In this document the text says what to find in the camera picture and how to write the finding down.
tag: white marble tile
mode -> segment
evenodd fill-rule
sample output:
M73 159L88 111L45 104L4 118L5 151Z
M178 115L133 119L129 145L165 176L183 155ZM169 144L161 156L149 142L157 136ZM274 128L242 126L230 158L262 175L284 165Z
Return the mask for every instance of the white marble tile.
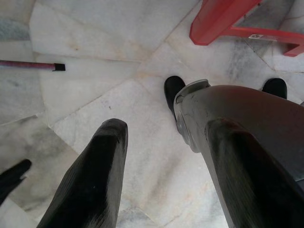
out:
M36 3L30 20L33 50L76 57L121 57L123 40Z
M39 55L36 60L66 65L63 72L39 72L50 125L131 78L139 66L136 62L51 55Z
M304 1L296 0L286 16L280 30L304 34ZM286 45L274 43L264 54L263 59L277 71L304 72L304 54L296 57L286 57Z
M0 59L32 61L30 41L0 42ZM0 68L0 124L44 111L38 72Z
M124 210L128 210L132 208L132 204L129 200L127 200L124 196L121 196L120 198L120 205L119 205L119 211L118 211L118 216L120 216L120 213Z
M1 205L1 228L35 228L36 226L37 223L9 198L7 198Z
M27 25L35 0L0 0L0 17Z
M184 143L169 109L136 81L112 89L57 122L54 130L80 153L109 118L128 124L123 196L134 206L160 225L184 224L185 219L196 218L193 222L199 220L204 226L214 214L216 219L224 219L216 195L206 204L215 189L202 156Z
M164 105L167 105L163 85L165 80L173 75L180 76L186 84L206 78L211 85L228 83L228 81L216 77L209 77L203 72L190 69L167 43L162 44L149 59L140 65L136 80L141 83L154 98L158 99L158 101Z
M29 40L29 27L0 17L0 40Z
M241 23L239 27L253 27L262 29L279 29L284 18L295 0L264 0L259 7ZM262 57L271 42L265 40L246 39L252 49Z
M288 85L288 100L301 104L304 101L304 73L278 72L278 74Z
M199 9L200 5L167 39L185 65L210 81L255 89L260 89L267 79L275 76L268 65L240 38L219 37L208 46L194 45L187 31Z
M117 219L116 228L161 228L137 208L123 211Z
M46 211L76 157L77 153L35 116L0 127L0 171L23 159L32 161L27 178L10 198L34 219Z
M30 23L35 51L142 60L198 0L89 0L63 6L58 0L40 2Z

